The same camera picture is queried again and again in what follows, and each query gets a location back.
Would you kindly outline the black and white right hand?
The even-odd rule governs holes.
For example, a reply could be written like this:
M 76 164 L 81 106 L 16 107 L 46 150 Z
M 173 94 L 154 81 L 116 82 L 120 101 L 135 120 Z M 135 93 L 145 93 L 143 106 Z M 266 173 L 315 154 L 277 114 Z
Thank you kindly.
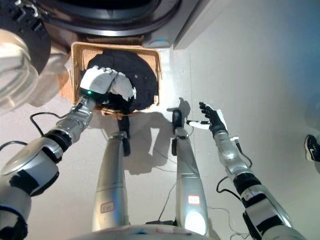
M 228 131 L 226 121 L 220 109 L 214 109 L 204 102 L 199 102 L 199 108 L 208 121 L 187 120 L 187 125 L 201 130 L 210 130 L 213 134 L 218 131 Z

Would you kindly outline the black and white left hand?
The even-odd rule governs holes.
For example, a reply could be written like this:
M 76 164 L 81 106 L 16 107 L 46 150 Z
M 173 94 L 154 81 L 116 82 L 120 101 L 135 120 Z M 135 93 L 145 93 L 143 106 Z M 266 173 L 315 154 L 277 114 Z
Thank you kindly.
M 99 102 L 106 97 L 108 90 L 115 80 L 125 78 L 125 74 L 112 68 L 94 65 L 85 71 L 79 85 L 80 93 L 84 97 Z

